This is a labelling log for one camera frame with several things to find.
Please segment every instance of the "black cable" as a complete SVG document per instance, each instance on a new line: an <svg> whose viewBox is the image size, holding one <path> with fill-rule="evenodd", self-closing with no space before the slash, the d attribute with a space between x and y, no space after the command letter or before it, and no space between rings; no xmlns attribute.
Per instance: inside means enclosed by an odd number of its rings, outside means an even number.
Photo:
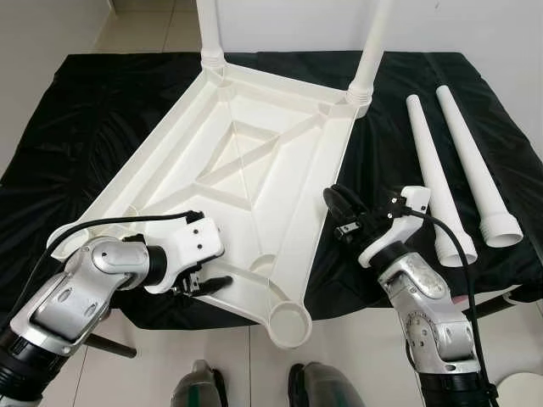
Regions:
<svg viewBox="0 0 543 407"><path fill-rule="evenodd" d="M30 275L26 279L26 283L23 286L23 290L21 291L19 297L15 300L14 306L9 311L8 316L6 316L4 321L2 321L2 325L0 326L0 332L4 330L4 328L8 325L8 323L11 321L11 319L19 311L19 308L21 307L21 305L24 303L25 298L26 298L26 294L28 293L31 282L34 279L34 277L36 276L37 271L42 266L42 263L70 235L73 235L77 231L80 231L82 229L87 229L88 227L92 227L92 226L109 225L109 224L112 224L112 223L150 222L150 221L154 221L154 220L172 220L172 219L186 218L188 216L200 216L200 215L201 215L200 212L194 212L192 210L189 210L187 212L181 212L180 214L172 214L172 215L122 216L120 218L96 219L96 220L89 220L87 222L82 222L79 225L72 226L70 229L67 229L66 231L62 232L59 235L59 237L54 239L51 242L51 244L43 251L42 255L40 256L40 258L37 260L36 264L34 265L34 268L32 269Z"/></svg>
<svg viewBox="0 0 543 407"><path fill-rule="evenodd" d="M449 236L449 238L455 245L456 251L458 252L458 255L460 256L460 261L462 262L462 269L464 270L464 275L466 277L467 300L469 302L469 315L470 315L470 321L472 323L472 329L473 329L473 341L475 344L475 353L477 354L477 357L479 358L479 364L481 366L481 376L483 377L484 385L486 386L486 392L489 397L490 403L494 407L498 407L498 403L496 401L497 391L495 389L495 386L489 381L488 373L486 371L486 364L484 362L483 347L481 345L481 337L479 335L479 324L477 322L477 310L475 308L474 282L473 282L472 275L469 272L469 263L467 262L466 253L464 252L464 249L462 248L462 245L458 241L458 238L455 236L454 232L441 220L434 218L431 215L427 215L422 212L417 212L416 210L413 210L411 208L404 208L403 213L405 213L406 215L412 215L417 218L421 218L423 220L428 220L434 225L440 227Z"/></svg>

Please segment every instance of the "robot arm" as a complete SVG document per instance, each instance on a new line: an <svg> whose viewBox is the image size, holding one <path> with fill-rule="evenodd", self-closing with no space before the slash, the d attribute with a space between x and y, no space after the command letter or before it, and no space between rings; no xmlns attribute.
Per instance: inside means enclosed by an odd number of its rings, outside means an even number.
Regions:
<svg viewBox="0 0 543 407"><path fill-rule="evenodd" d="M143 236L96 237L76 250L0 335L0 407L34 406L65 361L84 343L116 290L145 287L199 296L232 278L200 282L200 265L224 252L219 231L202 214L148 246Z"/></svg>
<svg viewBox="0 0 543 407"><path fill-rule="evenodd" d="M398 316L426 405L488 406L472 325L452 303L445 280L404 242L423 224L405 208L425 212L430 193L405 187L388 206L370 212L351 191L327 188L324 198L339 223L335 236L371 266Z"/></svg>

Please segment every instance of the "black cloth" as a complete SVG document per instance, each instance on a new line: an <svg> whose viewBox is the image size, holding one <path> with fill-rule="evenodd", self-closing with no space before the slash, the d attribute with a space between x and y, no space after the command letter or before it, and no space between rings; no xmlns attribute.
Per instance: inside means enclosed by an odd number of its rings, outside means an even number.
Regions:
<svg viewBox="0 0 543 407"><path fill-rule="evenodd" d="M359 58L359 52L227 55L231 63L339 89L349 85ZM199 72L196 53L71 55L65 60L2 178L2 313L19 294L48 235L82 214ZM525 232L514 247L484 245L479 214L434 94L442 84L453 91L507 207ZM391 190L423 184L405 103L408 95L418 94L463 225L479 253L473 267L476 290L541 287L543 165L477 70L459 53L386 53L375 89L367 115L355 123L338 181L371 208L382 205ZM327 219L305 295L315 319L383 299L373 273L362 270L333 240L332 229ZM409 243L447 279L455 295L466 292L462 272L439 265L432 226ZM32 290L57 268L50 259ZM149 329L251 323L198 300L142 289L117 293L113 305Z"/></svg>

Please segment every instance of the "white plastic tube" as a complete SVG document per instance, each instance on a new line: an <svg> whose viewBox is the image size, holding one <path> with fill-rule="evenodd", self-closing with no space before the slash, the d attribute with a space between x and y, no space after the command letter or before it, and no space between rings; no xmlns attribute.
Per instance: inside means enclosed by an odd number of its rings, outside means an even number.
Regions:
<svg viewBox="0 0 543 407"><path fill-rule="evenodd" d="M451 90L440 86L436 93L481 216L479 229L484 241L492 248L520 242L523 233L517 219L507 211Z"/></svg>
<svg viewBox="0 0 543 407"><path fill-rule="evenodd" d="M211 69L222 68L226 61L219 37L216 0L196 0L196 6L202 36L202 65Z"/></svg>
<svg viewBox="0 0 543 407"><path fill-rule="evenodd" d="M464 231L460 216L456 211L449 184L441 167L434 141L424 117L423 106L417 95L407 98L407 111L417 146L418 162L423 173L424 186L430 188L430 208L432 216L443 221L455 233L466 253L467 262L472 264L477 259L477 251L472 238ZM462 262L455 245L447 234L435 227L435 251L439 262L445 267L460 267Z"/></svg>
<svg viewBox="0 0 543 407"><path fill-rule="evenodd" d="M378 0L378 8L367 35L355 79L347 90L347 102L361 107L358 117L366 114L372 102L373 81L383 57L383 38L393 2L394 0Z"/></svg>

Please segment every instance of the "white wall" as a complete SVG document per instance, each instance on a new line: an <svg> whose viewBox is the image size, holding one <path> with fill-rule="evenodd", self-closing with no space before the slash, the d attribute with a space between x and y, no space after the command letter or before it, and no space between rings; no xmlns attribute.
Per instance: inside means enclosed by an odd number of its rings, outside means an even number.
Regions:
<svg viewBox="0 0 543 407"><path fill-rule="evenodd" d="M54 72L92 50L108 13L107 0L0 0L0 175Z"/></svg>
<svg viewBox="0 0 543 407"><path fill-rule="evenodd" d="M361 49L375 0L218 0L225 51ZM543 157L541 0L396 0L387 49L459 51Z"/></svg>

